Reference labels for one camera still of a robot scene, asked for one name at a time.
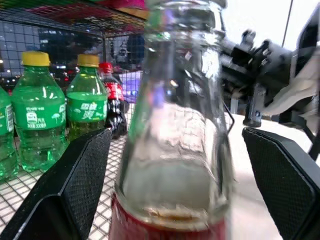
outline coca-cola bottle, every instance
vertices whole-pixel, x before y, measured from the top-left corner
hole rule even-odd
[[[220,83],[224,0],[151,0],[109,240],[227,240],[233,168]]]
[[[109,62],[99,64],[99,75],[108,90],[106,128],[111,128],[113,139],[127,133],[127,120],[124,113],[124,93],[122,84],[112,76],[113,66]]]

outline yellow bottle cap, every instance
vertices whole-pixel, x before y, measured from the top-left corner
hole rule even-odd
[[[22,53],[22,65],[48,67],[50,66],[49,55],[42,51],[24,51]]]
[[[78,65],[81,67],[99,67],[99,57],[97,55],[79,54]]]

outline shelf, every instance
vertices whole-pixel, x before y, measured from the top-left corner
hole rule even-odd
[[[81,32],[104,37],[141,33],[145,19],[97,4],[97,0],[3,0],[0,20],[35,27]]]

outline cola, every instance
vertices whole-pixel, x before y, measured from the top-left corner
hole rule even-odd
[[[124,113],[124,94],[122,83],[113,75],[113,66],[109,62],[99,64],[101,81],[108,91],[106,128],[111,128],[112,138],[118,139],[127,133],[127,120]]]

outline table surface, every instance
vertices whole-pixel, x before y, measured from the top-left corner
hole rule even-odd
[[[277,228],[257,188],[245,142],[241,136],[243,116],[234,115],[235,125],[229,139],[235,170],[235,188],[231,206],[231,234],[233,240],[281,240]],[[295,140],[305,151],[311,145],[302,131],[264,120],[262,130]],[[97,206],[90,240],[107,240],[111,219],[113,191],[125,137],[111,142],[104,185]],[[23,199],[41,177],[42,172],[21,171],[17,178],[0,185],[0,232],[19,208]]]

